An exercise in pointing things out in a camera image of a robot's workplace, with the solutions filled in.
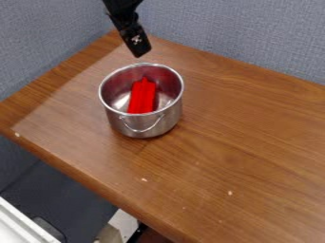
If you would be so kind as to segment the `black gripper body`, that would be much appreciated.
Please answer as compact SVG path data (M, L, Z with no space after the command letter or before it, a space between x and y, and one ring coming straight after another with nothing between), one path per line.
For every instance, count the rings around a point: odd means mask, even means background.
M136 9L143 0L101 0L112 23L117 29L127 28L137 21Z

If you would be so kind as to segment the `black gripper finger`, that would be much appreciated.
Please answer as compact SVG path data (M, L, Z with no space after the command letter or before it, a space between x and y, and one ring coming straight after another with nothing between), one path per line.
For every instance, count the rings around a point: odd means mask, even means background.
M139 23L132 23L119 31L123 42L136 58L151 50L151 44Z

